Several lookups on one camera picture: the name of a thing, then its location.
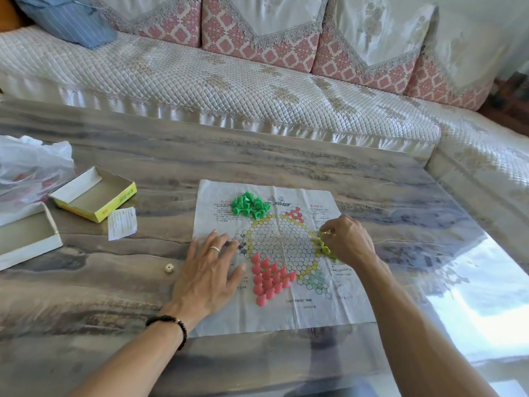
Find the pink cushion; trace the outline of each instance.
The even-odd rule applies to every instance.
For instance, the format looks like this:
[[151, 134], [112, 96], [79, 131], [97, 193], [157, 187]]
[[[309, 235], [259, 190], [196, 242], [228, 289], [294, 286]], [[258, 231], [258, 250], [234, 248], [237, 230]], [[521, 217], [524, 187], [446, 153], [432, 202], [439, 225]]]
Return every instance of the pink cushion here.
[[[267, 0], [253, 1], [257, 4], [253, 7], [260, 9], [258, 15], [267, 17], [268, 25], [273, 26], [277, 15], [268, 15], [270, 6], [266, 5]], [[302, 8], [304, 0], [296, 1]], [[325, 1], [321, 0], [317, 6], [319, 11], [313, 22], [295, 28], [278, 27], [278, 31], [267, 36], [255, 33], [251, 24], [239, 12], [241, 7], [234, 5], [232, 0], [203, 0], [202, 48], [309, 73], [320, 37]], [[278, 0], [275, 7], [283, 7], [281, 3], [282, 0]]]
[[329, 0], [312, 73], [403, 93], [433, 11], [417, 0]]
[[477, 110], [506, 49], [499, 28], [440, 9], [404, 94]]
[[200, 47], [201, 0], [91, 0], [120, 32]]

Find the cardboard box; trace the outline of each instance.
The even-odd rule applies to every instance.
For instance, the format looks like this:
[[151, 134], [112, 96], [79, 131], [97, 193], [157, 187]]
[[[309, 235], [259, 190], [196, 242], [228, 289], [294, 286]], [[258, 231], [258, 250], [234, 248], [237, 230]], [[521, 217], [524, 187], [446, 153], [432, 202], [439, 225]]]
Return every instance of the cardboard box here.
[[42, 202], [0, 215], [0, 270], [61, 246], [57, 226]]
[[50, 198], [58, 207], [101, 223], [136, 193], [136, 183], [92, 167], [66, 183]]

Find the instruction paper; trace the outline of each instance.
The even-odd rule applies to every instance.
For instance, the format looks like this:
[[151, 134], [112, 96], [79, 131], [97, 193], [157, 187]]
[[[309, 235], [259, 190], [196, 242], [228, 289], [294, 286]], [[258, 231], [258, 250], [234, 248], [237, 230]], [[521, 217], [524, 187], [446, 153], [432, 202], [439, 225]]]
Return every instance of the instruction paper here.
[[[260, 219], [235, 216], [231, 203], [245, 192], [270, 204]], [[256, 331], [294, 330], [374, 322], [374, 314], [356, 273], [321, 253], [319, 228], [340, 216], [327, 191], [276, 188], [202, 180], [198, 190], [193, 236], [204, 240], [217, 229], [239, 240], [232, 269], [246, 262], [246, 276], [235, 297], [209, 316], [191, 336], [215, 336]], [[264, 307], [257, 305], [255, 274], [250, 258], [260, 253], [270, 265], [297, 270]]]
[[136, 233], [136, 208], [118, 209], [109, 214], [109, 241]]

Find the marble tabletop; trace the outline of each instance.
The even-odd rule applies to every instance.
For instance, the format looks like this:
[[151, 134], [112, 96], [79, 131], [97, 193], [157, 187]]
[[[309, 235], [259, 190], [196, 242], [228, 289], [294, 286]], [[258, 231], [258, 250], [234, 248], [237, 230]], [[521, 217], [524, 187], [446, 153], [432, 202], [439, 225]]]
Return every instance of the marble tabletop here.
[[[123, 206], [136, 234], [109, 242], [106, 222], [50, 206], [64, 246], [0, 272], [0, 395], [63, 395], [142, 330], [169, 298], [163, 267], [184, 259], [201, 179], [330, 191], [486, 379], [529, 395], [529, 277], [405, 154], [16, 100], [0, 102], [0, 134], [68, 140], [80, 170], [138, 188]], [[399, 395], [375, 323], [193, 339], [152, 395], [340, 388]]]

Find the sofa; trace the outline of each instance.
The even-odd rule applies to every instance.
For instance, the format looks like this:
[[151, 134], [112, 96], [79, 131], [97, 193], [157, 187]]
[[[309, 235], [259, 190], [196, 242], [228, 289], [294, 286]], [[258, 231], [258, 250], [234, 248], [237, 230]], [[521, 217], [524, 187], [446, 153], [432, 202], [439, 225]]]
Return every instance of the sofa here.
[[7, 96], [407, 153], [529, 273], [529, 139], [475, 112], [499, 28], [423, 0], [90, 1], [118, 30], [95, 50], [0, 33]]

